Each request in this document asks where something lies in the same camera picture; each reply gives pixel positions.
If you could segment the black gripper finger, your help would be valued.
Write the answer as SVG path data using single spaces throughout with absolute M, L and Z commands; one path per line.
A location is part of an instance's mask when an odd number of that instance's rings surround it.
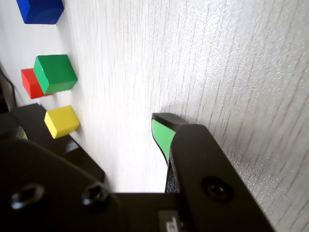
M 97 178 L 27 140 L 0 144 L 3 232 L 127 232 L 119 202 Z
M 172 113 L 153 113 L 152 135 L 174 175 L 188 231 L 273 231 L 204 125 L 190 124 Z

